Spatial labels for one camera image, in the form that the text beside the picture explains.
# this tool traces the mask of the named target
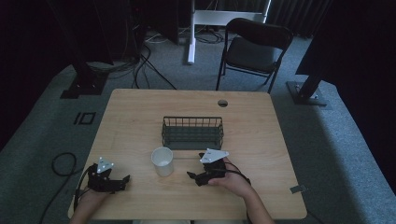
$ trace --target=tripod base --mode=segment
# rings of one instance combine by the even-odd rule
[[[96,74],[96,78],[90,85],[79,85],[78,76],[70,85],[69,90],[65,90],[61,99],[77,99],[80,95],[100,95],[106,85],[108,73]]]
[[[319,89],[316,89],[314,94],[309,98],[302,98],[299,96],[300,88],[303,86],[303,82],[288,81],[290,95],[296,105],[318,105],[322,109],[332,109],[329,102],[324,100]]]

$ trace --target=wire basket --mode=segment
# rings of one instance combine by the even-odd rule
[[[163,117],[163,145],[171,149],[221,149],[220,117]]]

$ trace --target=white paper cup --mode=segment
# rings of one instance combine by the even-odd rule
[[[155,171],[160,176],[168,176],[173,172],[173,152],[168,147],[158,147],[151,154]]]

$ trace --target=cable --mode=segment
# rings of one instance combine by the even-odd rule
[[[151,39],[155,39],[155,38],[157,38],[157,36],[160,37],[162,40],[161,41],[151,41]],[[161,34],[153,35],[145,40],[145,42],[150,43],[150,44],[161,44],[166,41],[168,41],[168,39],[166,37],[163,37]]]
[[[216,38],[216,40],[208,40],[208,39],[199,37],[199,35],[207,35],[207,34],[213,35]],[[203,34],[195,35],[195,39],[197,39],[199,42],[206,43],[206,44],[218,44],[218,43],[221,43],[224,41],[223,35],[221,35],[218,32],[214,32],[214,31],[209,31],[209,33],[206,33],[206,34],[203,33]]]
[[[121,78],[121,77],[126,77],[129,74],[131,74],[133,71],[134,71],[134,69],[131,69],[131,70],[127,71],[125,74],[119,75],[117,77],[108,77],[107,80],[114,80],[114,79],[118,79],[118,78]]]
[[[58,160],[58,158],[60,158],[60,157],[62,157],[62,156],[65,156],[65,155],[72,156],[72,158],[73,158],[73,166],[72,166],[72,168],[71,168],[71,170],[70,170],[69,173],[67,173],[67,174],[61,174],[61,173],[59,173],[59,172],[55,169],[55,162]],[[42,213],[42,215],[41,215],[41,218],[40,218],[40,220],[39,220],[38,223],[43,223],[44,217],[45,217],[45,215],[47,214],[47,211],[48,211],[48,209],[50,208],[50,205],[53,203],[53,201],[54,201],[55,198],[58,196],[58,194],[62,191],[62,189],[64,188],[64,186],[66,185],[66,183],[69,181],[70,177],[71,177],[72,175],[78,174],[79,172],[82,171],[82,169],[79,169],[79,170],[76,171],[76,164],[77,164],[77,158],[76,158],[76,156],[75,156],[73,153],[71,153],[71,152],[64,152],[64,153],[58,154],[54,159],[52,159],[51,169],[52,169],[53,173],[55,173],[55,174],[58,175],[58,176],[66,176],[66,179],[64,180],[64,183],[61,185],[61,187],[58,189],[58,191],[56,191],[55,195],[52,197],[52,199],[51,199],[51,200],[49,201],[49,203],[47,204],[47,206],[46,206],[46,208],[44,209],[44,211],[43,211],[43,213]]]
[[[144,47],[148,50],[148,56],[145,57],[143,54],[140,55],[143,58],[143,62],[139,64],[137,68],[134,70],[134,82],[132,83],[132,88],[134,87],[134,85],[136,85],[136,87],[140,89],[137,83],[137,75],[140,69],[142,69],[143,66],[146,66],[148,64],[149,68],[151,68],[159,77],[161,77],[166,83],[168,83],[174,90],[176,90],[177,88],[166,77],[164,77],[163,74],[161,74],[160,71],[158,71],[157,68],[155,68],[155,66],[149,61],[149,57],[151,56],[151,50],[146,45],[144,45]],[[146,76],[145,67],[143,67],[143,73],[145,75],[146,81],[149,86],[149,80]]]
[[[124,49],[123,49],[122,55],[121,55],[121,59],[122,60],[123,60],[123,58],[124,58],[124,56],[126,54],[126,51],[128,49],[129,38],[130,37],[129,37],[128,21],[125,20],[125,44],[124,44]],[[121,71],[131,70],[131,67],[134,67],[134,65],[136,63],[137,63],[137,59],[132,59],[130,62],[121,64],[119,66],[111,66],[111,67],[108,67],[108,68],[100,68],[100,67],[95,67],[95,66],[89,65],[89,67],[91,68],[91,70],[94,73],[97,73],[98,76],[100,76],[101,73],[108,74],[108,73],[113,73],[113,72],[121,72]]]
[[[224,173],[233,173],[233,174],[240,175],[240,176],[244,177],[244,179],[246,179],[246,181],[251,185],[250,179],[247,178],[245,175],[243,175],[243,174],[241,173],[241,171],[239,170],[239,168],[238,168],[236,165],[234,165],[234,164],[232,164],[232,163],[230,163],[230,162],[227,162],[227,161],[224,162],[224,163],[230,164],[230,165],[233,166],[237,171],[235,171],[235,170],[229,170],[229,169],[211,169],[211,170],[212,170],[212,171],[219,171],[219,172],[224,172]]]
[[[147,75],[147,73],[146,73],[146,68],[147,68],[146,65],[143,66],[142,73],[143,73],[143,75],[144,75],[144,77],[145,77],[146,83],[148,84],[148,89],[151,89],[151,87],[150,87],[150,85],[149,85],[149,78],[148,78],[148,75]]]
[[[320,218],[315,216],[315,214],[313,214],[311,211],[309,211],[308,209],[306,209],[306,211],[308,212],[309,215],[311,215],[314,219],[316,219],[318,223],[324,224],[324,222],[322,220],[320,220]]]
[[[76,191],[75,191],[75,200],[74,200],[74,202],[73,202],[73,208],[74,208],[74,210],[76,210],[76,208],[77,208],[79,198],[80,198],[83,194],[85,194],[88,190],[90,190],[90,189],[87,189],[87,190],[85,190],[84,192],[82,192],[81,194],[79,194],[79,190],[81,189],[82,181],[84,180],[84,177],[85,177],[85,175],[86,175],[87,173],[88,173],[88,169],[86,169],[86,170],[84,171],[84,174],[82,174],[81,179],[80,179],[79,182],[78,182],[78,186],[77,186]]]

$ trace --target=dark curtain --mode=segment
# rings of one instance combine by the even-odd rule
[[[336,86],[393,191],[395,12],[393,0],[334,0],[296,72]]]
[[[332,0],[272,0],[267,23],[286,26],[295,35],[312,37]]]
[[[132,45],[125,46],[126,36],[132,42],[132,35],[126,34],[128,0],[51,2],[65,4],[59,9],[87,61],[111,63],[110,55],[135,56],[129,49]],[[46,0],[0,2],[0,50],[1,151],[52,78],[71,64],[71,57],[62,27]]]

